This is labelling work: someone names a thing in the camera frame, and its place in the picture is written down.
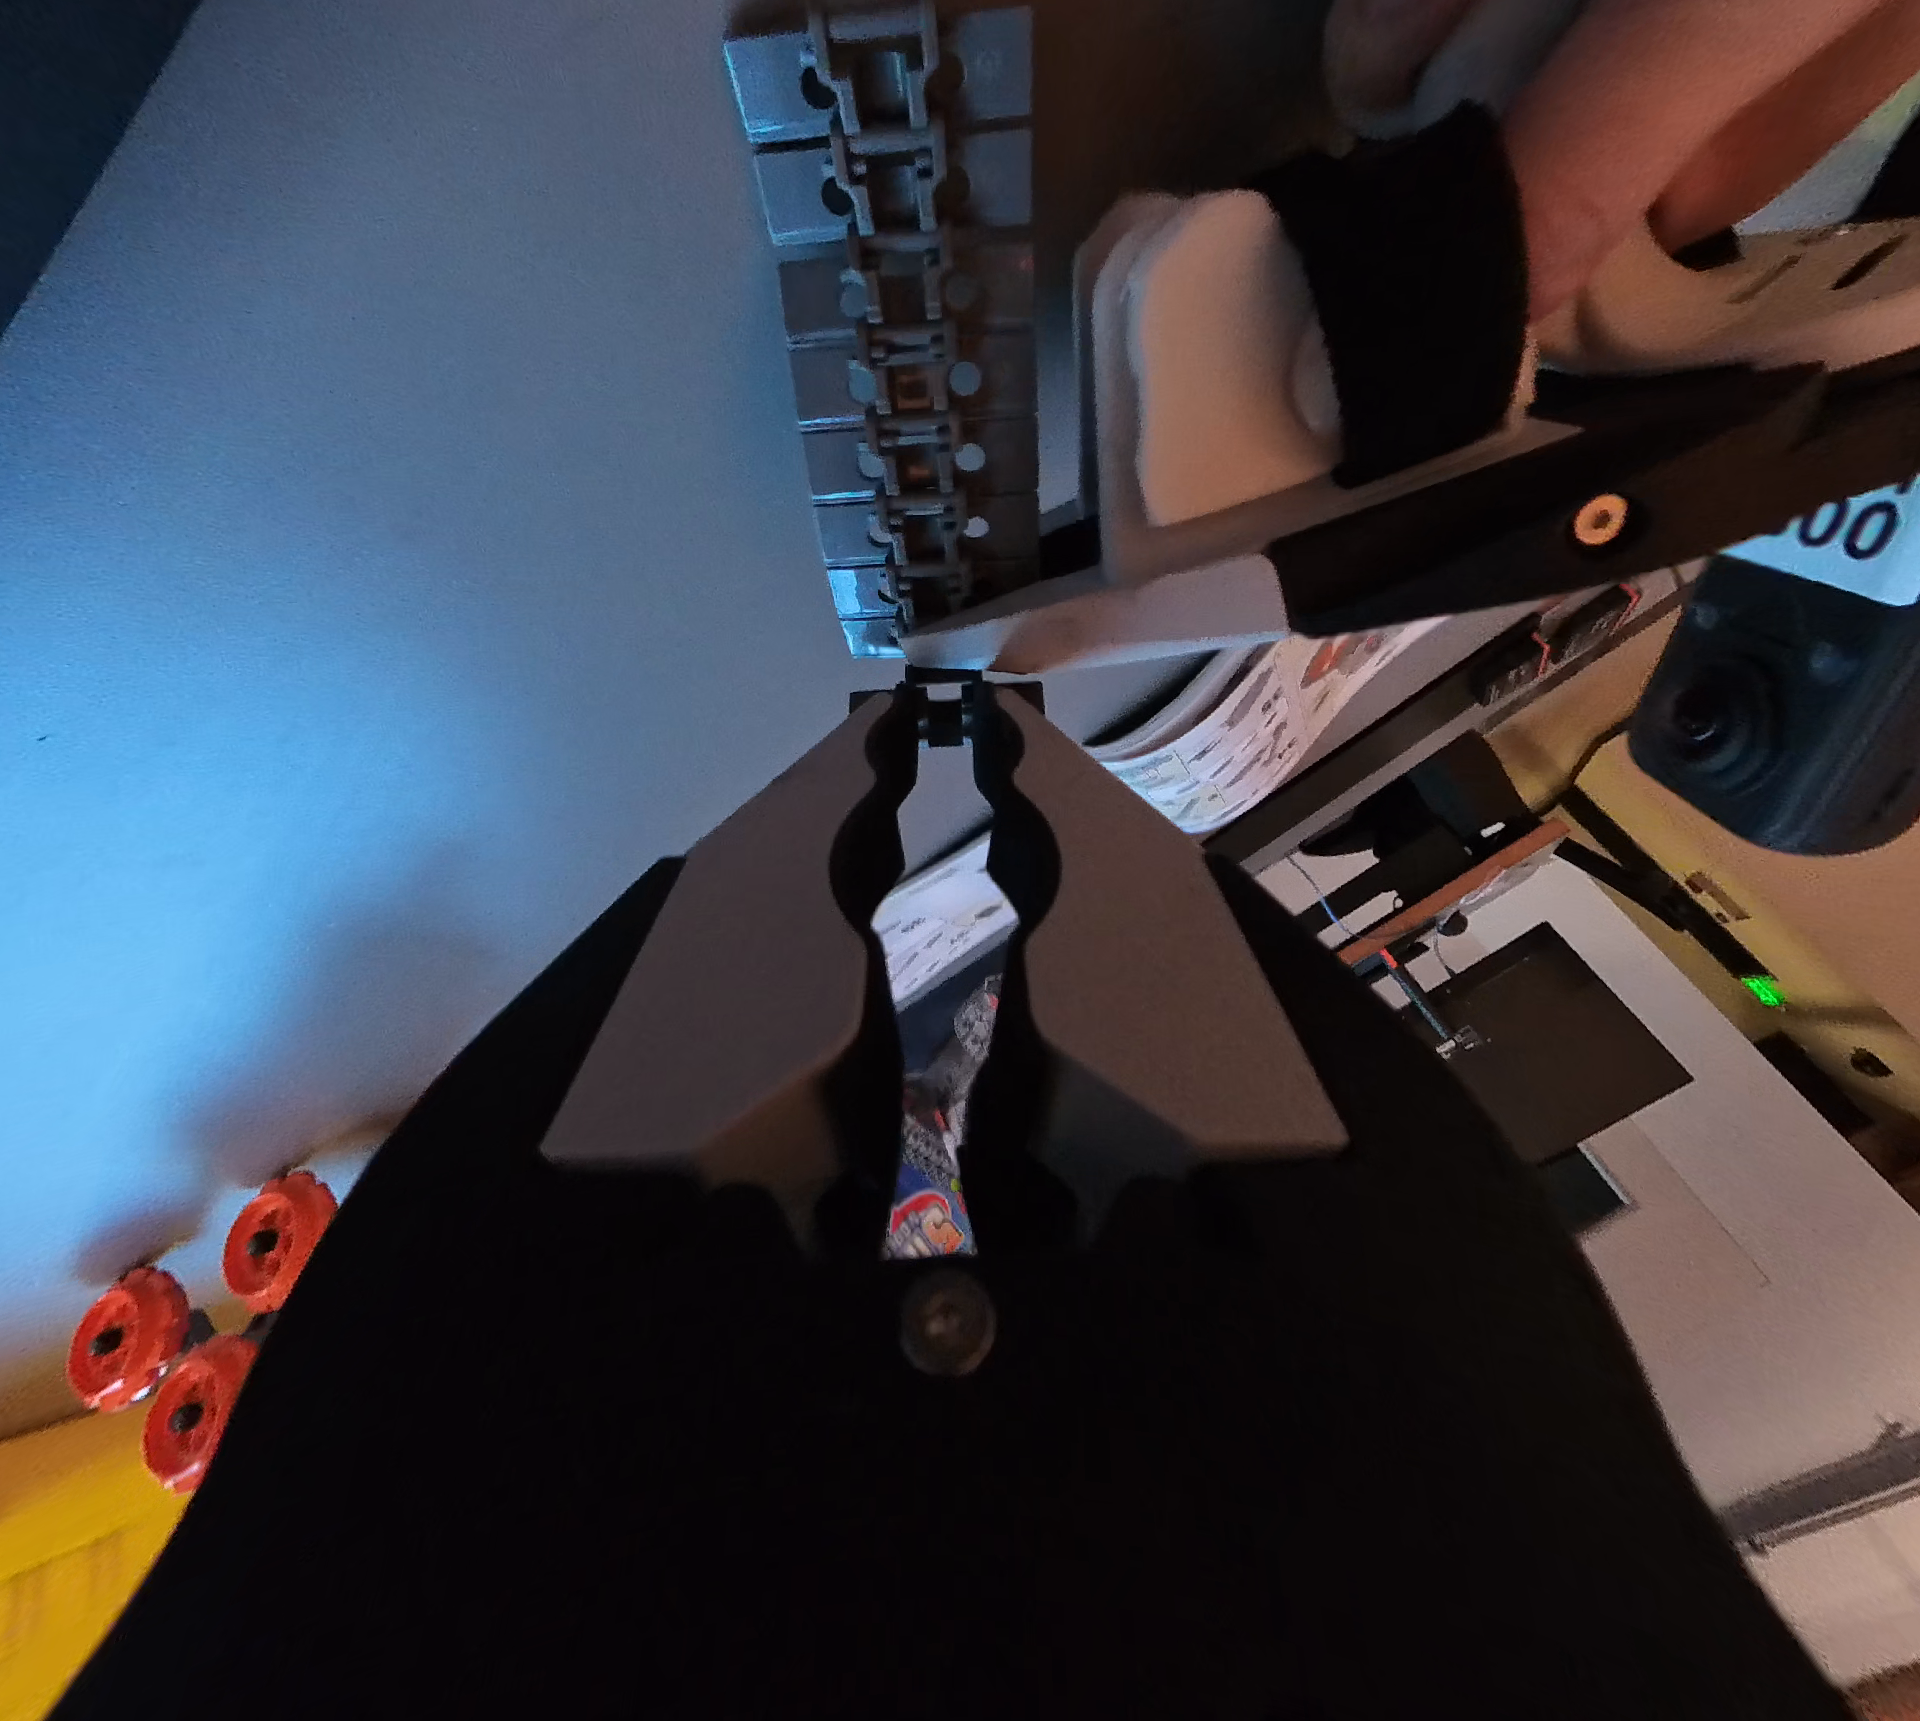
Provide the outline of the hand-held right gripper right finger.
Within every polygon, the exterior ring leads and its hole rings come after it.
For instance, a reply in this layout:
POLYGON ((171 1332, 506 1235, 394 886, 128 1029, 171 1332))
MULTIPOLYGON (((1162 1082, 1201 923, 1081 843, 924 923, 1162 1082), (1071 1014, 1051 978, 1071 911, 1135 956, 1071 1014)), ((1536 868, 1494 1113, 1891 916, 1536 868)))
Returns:
POLYGON ((974 1082, 974 1205, 1325 1159, 1348 1133, 1201 851, 1023 695, 974 697, 1018 919, 974 1082))

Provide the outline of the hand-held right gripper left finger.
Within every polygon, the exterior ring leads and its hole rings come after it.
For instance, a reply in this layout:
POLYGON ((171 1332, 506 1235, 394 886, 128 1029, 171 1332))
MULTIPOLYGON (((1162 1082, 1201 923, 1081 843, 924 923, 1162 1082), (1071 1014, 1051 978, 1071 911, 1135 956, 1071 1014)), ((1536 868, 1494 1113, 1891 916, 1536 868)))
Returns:
POLYGON ((873 919, 918 765, 919 695, 865 697, 673 865, 541 1156, 763 1189, 800 1238, 879 1246, 903 1072, 873 919))

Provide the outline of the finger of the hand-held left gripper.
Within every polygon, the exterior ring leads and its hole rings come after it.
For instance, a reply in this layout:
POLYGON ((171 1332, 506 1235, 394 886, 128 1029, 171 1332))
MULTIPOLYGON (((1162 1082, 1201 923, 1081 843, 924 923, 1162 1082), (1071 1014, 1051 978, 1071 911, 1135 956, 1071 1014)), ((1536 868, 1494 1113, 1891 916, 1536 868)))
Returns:
POLYGON ((1269 644, 1289 632, 1281 594, 1260 554, 1131 586, 1087 568, 908 632, 903 658, 927 671, 1051 674, 1269 644))

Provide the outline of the single grey track link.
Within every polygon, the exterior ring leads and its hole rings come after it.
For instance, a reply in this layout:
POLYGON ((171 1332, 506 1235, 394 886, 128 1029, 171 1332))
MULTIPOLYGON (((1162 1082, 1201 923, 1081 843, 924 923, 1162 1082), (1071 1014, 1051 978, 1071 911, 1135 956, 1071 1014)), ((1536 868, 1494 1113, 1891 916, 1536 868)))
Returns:
POLYGON ((906 691, 913 705, 918 742, 924 749, 974 746, 995 724, 1005 700, 1019 699, 1046 712, 1043 683, 971 669, 925 669, 906 662, 886 688, 856 688, 847 709, 906 691))

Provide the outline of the grey desk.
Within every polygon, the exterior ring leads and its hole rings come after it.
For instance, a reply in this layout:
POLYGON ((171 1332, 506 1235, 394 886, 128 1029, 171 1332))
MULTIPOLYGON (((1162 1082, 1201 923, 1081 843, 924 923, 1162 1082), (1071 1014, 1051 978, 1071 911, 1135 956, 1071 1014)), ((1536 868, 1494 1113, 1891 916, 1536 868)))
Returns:
MULTIPOLYGON (((6 1437, 873 674, 721 53, 795 2, 206 0, 12 321, 6 1437)), ((1330 0, 936 2, 1036 18, 1054 509, 1073 246, 1312 133, 1330 0)))

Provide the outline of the open instruction booklet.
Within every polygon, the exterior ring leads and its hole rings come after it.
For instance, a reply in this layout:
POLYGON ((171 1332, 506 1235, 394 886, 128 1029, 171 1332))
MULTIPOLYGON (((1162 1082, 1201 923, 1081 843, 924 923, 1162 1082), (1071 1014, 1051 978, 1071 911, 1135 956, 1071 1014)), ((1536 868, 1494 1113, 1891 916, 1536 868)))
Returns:
MULTIPOLYGON (((1251 810, 1303 760, 1336 712, 1439 618, 1332 636, 1291 634, 1207 656, 1137 729, 1087 752, 1167 822, 1201 839, 1251 810)), ((989 839, 901 880, 873 932, 897 1002, 936 986, 1016 923, 989 839)))

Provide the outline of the blue robot kit box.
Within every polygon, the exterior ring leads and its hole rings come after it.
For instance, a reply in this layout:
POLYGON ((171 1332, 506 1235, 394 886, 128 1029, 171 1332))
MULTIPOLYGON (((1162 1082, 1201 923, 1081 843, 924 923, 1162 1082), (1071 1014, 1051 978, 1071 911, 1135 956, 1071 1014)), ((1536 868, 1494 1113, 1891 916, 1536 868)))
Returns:
POLYGON ((897 1172, 882 1253, 896 1260, 976 1253, 961 1182, 974 1082, 994 1041, 1001 975, 932 989, 908 1010, 897 1172))

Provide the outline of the grey orange toy robot chassis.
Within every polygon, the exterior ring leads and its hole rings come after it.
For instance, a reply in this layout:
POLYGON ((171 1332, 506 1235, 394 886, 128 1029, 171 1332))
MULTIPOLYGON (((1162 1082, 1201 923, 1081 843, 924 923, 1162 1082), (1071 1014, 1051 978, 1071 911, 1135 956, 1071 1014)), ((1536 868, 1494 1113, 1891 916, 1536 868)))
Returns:
POLYGON ((219 1248, 223 1295, 244 1309, 219 1329, 178 1275, 147 1260, 124 1269, 74 1327, 64 1382, 83 1410, 144 1410, 139 1459, 168 1492, 196 1492, 225 1439, 241 1388, 294 1287, 339 1208, 306 1167, 262 1182, 219 1248))

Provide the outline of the yellow plastic bin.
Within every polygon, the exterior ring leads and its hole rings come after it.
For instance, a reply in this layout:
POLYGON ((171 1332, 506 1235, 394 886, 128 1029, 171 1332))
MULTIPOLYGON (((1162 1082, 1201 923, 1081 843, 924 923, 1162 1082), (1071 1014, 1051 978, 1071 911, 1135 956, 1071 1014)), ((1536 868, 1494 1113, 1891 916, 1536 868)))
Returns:
POLYGON ((2 1444, 2 1715, 39 1718, 125 1609, 185 1501, 142 1459, 146 1410, 2 1444))

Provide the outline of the black wall panel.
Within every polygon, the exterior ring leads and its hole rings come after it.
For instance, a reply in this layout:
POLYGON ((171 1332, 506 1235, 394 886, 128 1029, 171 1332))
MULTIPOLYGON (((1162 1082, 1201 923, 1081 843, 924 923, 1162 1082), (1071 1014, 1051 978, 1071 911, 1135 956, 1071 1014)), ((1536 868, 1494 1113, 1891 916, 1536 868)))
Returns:
POLYGON ((1689 1070, 1554 926, 1427 991, 1462 1087, 1525 1165, 1572 1153, 1691 1084, 1689 1070))

